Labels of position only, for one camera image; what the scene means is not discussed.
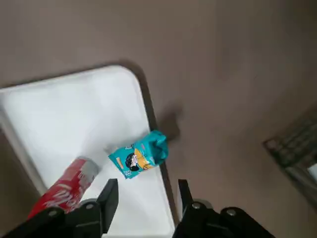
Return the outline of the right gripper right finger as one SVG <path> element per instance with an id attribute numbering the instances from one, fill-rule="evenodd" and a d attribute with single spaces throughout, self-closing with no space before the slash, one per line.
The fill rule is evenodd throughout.
<path id="1" fill-rule="evenodd" d="M 194 200 L 188 182 L 178 180 L 182 204 L 181 220 L 174 238 L 272 238 L 260 223 L 238 207 L 226 207 L 220 213 Z"/>

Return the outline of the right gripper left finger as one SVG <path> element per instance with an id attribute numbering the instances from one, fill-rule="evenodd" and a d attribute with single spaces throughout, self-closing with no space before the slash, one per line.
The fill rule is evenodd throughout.
<path id="1" fill-rule="evenodd" d="M 5 238 L 100 238 L 109 231 L 119 201 L 118 181 L 107 181 L 97 199 L 66 213 L 47 208 L 4 235 Z"/>

